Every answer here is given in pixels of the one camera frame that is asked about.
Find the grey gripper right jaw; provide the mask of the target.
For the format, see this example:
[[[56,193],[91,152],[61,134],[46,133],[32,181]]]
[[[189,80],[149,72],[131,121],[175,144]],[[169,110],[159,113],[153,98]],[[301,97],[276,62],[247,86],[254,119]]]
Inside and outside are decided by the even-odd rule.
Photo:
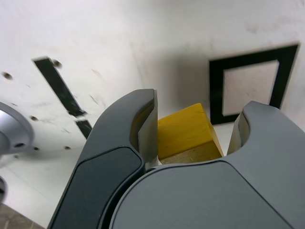
[[[227,155],[168,165],[124,193],[112,229],[302,229],[305,134],[279,109],[248,103]]]

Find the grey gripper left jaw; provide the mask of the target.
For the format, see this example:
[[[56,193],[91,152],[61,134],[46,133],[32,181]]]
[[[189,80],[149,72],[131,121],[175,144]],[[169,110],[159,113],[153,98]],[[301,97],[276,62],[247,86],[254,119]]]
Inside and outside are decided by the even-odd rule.
[[[135,90],[95,123],[49,228],[107,229],[124,192],[157,155],[157,91]]]

